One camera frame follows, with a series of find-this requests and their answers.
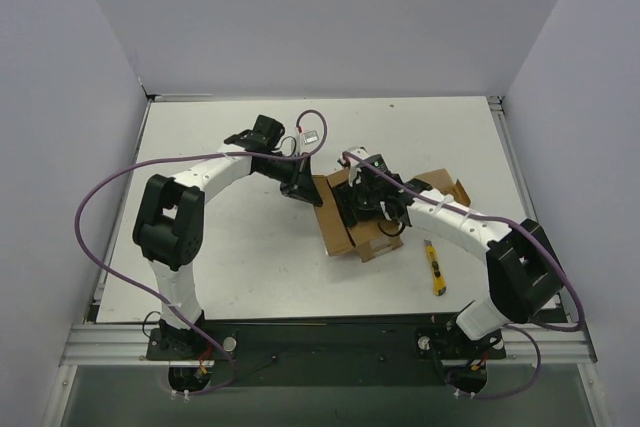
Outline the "brown cardboard express box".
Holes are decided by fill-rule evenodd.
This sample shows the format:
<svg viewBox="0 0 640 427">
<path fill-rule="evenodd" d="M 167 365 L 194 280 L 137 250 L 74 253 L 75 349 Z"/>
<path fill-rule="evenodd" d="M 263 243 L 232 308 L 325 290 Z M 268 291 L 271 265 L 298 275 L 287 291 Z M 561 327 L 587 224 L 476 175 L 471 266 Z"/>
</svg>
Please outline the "brown cardboard express box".
<svg viewBox="0 0 640 427">
<path fill-rule="evenodd" d="M 403 224 L 387 220 L 382 213 L 355 213 L 347 203 L 348 170 L 331 175 L 313 175 L 312 180 L 323 204 L 314 207 L 317 222 L 329 256 L 340 256 L 355 250 L 362 262 L 368 262 L 390 248 L 403 246 Z"/>
</svg>

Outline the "yellow utility knife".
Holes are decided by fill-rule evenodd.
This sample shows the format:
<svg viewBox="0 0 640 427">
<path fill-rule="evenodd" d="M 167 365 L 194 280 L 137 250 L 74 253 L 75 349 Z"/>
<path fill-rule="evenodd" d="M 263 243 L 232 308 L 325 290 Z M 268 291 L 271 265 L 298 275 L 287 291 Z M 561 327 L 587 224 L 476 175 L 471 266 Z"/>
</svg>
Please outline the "yellow utility knife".
<svg viewBox="0 0 640 427">
<path fill-rule="evenodd" d="M 437 297 L 441 297 L 446 293 L 447 286 L 439 265 L 438 255 L 430 240 L 425 240 L 424 244 L 427 261 L 433 278 L 433 292 Z"/>
</svg>

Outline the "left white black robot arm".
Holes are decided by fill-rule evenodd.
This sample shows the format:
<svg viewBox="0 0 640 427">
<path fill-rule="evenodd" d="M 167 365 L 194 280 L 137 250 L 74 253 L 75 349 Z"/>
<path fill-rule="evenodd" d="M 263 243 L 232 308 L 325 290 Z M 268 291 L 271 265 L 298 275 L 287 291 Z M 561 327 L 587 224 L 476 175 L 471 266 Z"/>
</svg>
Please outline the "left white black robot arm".
<svg viewBox="0 0 640 427">
<path fill-rule="evenodd" d="M 285 127 L 265 115 L 254 126 L 224 140 L 219 156 L 171 177 L 156 174 L 146 183 L 133 241 L 169 302 L 159 321 L 163 337 L 183 358 L 204 349 L 204 322 L 196 295 L 193 261 L 204 240 L 205 207 L 232 183 L 253 173 L 280 183 L 283 196 L 316 207 L 323 205 L 308 159 L 291 161 L 277 150 Z"/>
</svg>

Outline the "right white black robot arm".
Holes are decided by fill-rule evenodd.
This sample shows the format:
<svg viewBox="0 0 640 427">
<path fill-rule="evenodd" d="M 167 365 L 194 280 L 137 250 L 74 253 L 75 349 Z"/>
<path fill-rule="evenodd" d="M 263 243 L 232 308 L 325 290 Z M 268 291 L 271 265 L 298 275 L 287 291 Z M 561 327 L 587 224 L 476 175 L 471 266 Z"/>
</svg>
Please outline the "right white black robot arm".
<svg viewBox="0 0 640 427">
<path fill-rule="evenodd" d="M 508 323 L 532 321 L 564 287 L 561 268 L 537 222 L 475 213 L 425 181 L 402 181 L 381 155 L 364 159 L 363 154 L 355 149 L 341 159 L 347 181 L 338 187 L 338 205 L 349 226 L 385 219 L 401 229 L 439 236 L 486 266 L 487 292 L 454 320 L 468 339 L 478 341 Z"/>
</svg>

